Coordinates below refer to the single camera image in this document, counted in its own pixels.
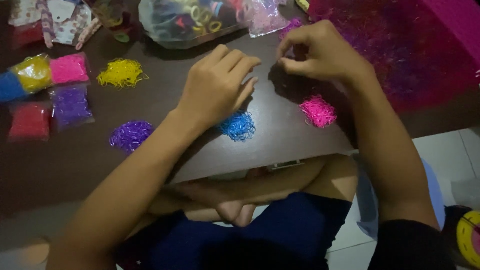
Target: table surface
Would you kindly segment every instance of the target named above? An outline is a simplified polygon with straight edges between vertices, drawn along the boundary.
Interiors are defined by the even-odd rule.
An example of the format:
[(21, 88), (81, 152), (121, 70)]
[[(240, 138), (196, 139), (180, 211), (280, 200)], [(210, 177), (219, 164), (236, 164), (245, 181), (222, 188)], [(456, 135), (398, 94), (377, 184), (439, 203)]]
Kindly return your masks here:
[[(8, 10), (5, 5), (5, 1), (0, 3), (1, 10)], [(286, 17), (302, 14), (296, 7), (284, 8), (282, 13)], [(0, 19), (6, 25), (6, 15)], [(2, 27), (0, 34), (6, 40), (11, 29)], [(320, 92), (336, 107), (338, 121), (325, 129), (305, 124), (297, 104), (311, 93), (311, 82), (286, 76), (273, 67), (277, 34), (250, 39), (248, 32), (241, 30), (189, 50), (168, 50), (147, 38), (119, 43), (102, 28), (83, 50), (92, 70), (88, 100), (94, 123), (52, 132), (48, 142), (7, 143), (11, 117), (8, 104), (0, 105), (0, 213), (85, 198), (126, 157), (108, 143), (113, 129), (134, 119), (159, 125), (175, 108), (189, 68), (220, 43), (262, 59), (262, 65), (252, 73), (260, 80), (247, 107), (253, 115), (255, 134), (243, 143), (233, 142), (216, 130), (207, 131), (181, 157), (173, 182), (352, 149), (355, 131), (348, 100), (330, 86), (320, 87)], [(36, 44), (12, 51), (8, 42), (2, 42), (1, 70), (41, 52), (55, 58), (75, 50), (59, 44), (48, 50)], [(99, 86), (95, 80), (99, 70), (116, 57), (137, 60), (150, 79), (122, 90)], [(43, 91), (32, 100), (48, 100), (48, 95)], [(419, 137), (478, 124), (478, 104), (479, 91), (468, 91), (441, 106), (400, 116), (410, 135)]]

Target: bag of yellow rubber bands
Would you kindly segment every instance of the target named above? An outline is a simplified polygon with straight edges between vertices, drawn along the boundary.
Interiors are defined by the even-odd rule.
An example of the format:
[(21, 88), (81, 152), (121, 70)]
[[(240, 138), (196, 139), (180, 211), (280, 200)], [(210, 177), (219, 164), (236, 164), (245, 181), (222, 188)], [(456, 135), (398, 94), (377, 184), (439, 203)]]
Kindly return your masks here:
[(248, 0), (141, 0), (140, 22), (167, 49), (188, 49), (248, 27)]

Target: pink plastic bag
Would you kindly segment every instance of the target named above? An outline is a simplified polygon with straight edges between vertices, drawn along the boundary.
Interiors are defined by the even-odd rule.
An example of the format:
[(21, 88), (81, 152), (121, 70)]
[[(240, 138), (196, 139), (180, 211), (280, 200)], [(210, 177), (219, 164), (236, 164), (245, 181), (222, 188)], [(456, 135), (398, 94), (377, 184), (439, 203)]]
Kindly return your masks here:
[(375, 67), (392, 106), (414, 110), (480, 83), (480, 6), (473, 0), (311, 0)]

